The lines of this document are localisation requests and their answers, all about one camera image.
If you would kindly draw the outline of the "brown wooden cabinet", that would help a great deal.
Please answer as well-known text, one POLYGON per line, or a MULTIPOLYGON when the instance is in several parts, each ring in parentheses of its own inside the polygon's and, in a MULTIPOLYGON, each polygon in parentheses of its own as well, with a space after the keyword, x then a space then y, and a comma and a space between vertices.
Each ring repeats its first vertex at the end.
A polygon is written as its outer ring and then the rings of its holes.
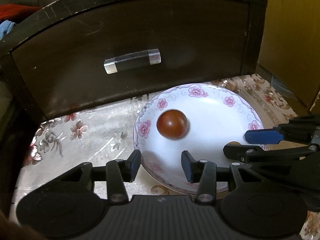
POLYGON ((268 0, 259 63, 319 114, 319 0, 268 0))

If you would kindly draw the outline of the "red garment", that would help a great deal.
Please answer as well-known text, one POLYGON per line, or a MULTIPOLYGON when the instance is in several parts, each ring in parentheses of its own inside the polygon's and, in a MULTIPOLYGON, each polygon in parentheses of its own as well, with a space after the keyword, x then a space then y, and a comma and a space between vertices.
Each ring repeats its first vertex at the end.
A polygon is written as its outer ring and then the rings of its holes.
POLYGON ((23 20, 42 9, 41 7, 31 7, 26 5, 5 4, 0 5, 0 21, 9 20, 21 23, 23 20))

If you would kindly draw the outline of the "white floral porcelain plate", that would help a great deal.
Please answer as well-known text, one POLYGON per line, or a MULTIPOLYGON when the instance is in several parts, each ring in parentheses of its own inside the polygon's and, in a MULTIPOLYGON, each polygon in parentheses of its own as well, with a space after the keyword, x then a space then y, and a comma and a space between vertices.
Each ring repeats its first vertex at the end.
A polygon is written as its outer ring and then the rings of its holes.
POLYGON ((182 151, 188 150, 196 160, 228 167, 231 161, 223 153, 224 146, 229 142, 246 144, 245 132, 262 128, 259 115, 238 94, 192 83, 167 89, 142 108, 133 129, 133 144, 142 154, 143 167, 159 183, 179 193, 195 194, 199 186, 185 178, 182 151), (188 132, 181 139, 167 139, 157 130, 158 118, 171 109, 188 119, 188 132))

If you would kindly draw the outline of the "dark wooden nightstand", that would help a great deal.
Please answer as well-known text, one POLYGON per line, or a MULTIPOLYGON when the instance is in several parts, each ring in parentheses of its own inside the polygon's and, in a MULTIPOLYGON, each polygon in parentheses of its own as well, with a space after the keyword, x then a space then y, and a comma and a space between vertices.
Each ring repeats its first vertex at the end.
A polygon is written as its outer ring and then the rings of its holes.
POLYGON ((43 118, 251 74, 267 0, 57 0, 1 40, 1 81, 43 118), (104 61, 158 49, 161 63, 108 75, 104 61))

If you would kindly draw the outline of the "blue garment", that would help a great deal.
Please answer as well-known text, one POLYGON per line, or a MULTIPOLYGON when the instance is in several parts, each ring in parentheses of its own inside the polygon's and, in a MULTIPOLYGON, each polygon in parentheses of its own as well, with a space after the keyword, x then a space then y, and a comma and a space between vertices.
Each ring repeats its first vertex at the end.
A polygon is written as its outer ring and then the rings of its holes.
POLYGON ((16 26, 16 23, 9 20, 5 20, 0 24, 0 40, 2 40, 12 29, 16 26))

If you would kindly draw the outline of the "large dark red tomato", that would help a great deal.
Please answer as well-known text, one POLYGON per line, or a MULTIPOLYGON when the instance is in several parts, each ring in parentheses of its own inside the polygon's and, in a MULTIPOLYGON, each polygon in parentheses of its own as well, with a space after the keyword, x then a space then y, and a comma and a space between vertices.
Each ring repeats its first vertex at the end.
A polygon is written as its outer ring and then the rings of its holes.
POLYGON ((163 137, 176 140, 184 137, 189 129, 187 117, 179 110, 163 112, 157 119, 157 131, 163 137))

